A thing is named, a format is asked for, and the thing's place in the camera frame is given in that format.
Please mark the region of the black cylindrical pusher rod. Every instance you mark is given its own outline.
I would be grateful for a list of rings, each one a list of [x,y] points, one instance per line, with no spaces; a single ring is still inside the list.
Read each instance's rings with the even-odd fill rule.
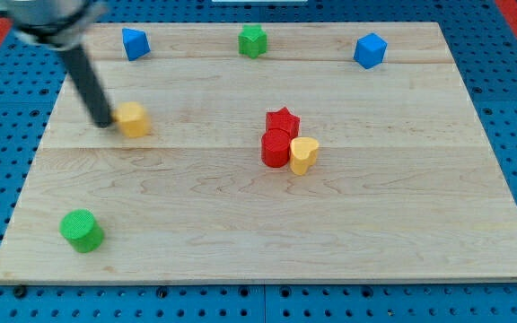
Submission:
[[[68,50],[59,51],[58,55],[87,108],[92,123],[98,128],[109,127],[113,123],[111,106],[83,46],[78,44]]]

